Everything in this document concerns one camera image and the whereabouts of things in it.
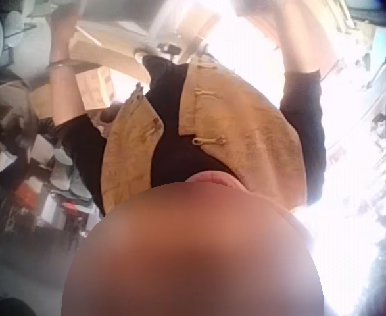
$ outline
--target vest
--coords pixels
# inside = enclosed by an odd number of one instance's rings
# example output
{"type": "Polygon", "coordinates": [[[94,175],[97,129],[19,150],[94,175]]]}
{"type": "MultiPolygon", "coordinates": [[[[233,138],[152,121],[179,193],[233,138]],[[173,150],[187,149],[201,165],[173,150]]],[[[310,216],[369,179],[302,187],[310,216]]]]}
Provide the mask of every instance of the vest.
{"type": "MultiPolygon", "coordinates": [[[[189,64],[180,136],[228,166],[253,193],[292,211],[306,205],[306,174],[295,129],[257,89],[213,61],[189,64]]],[[[105,213],[151,188],[153,152],[164,124],[140,84],[112,125],[102,166],[105,213]]]]}

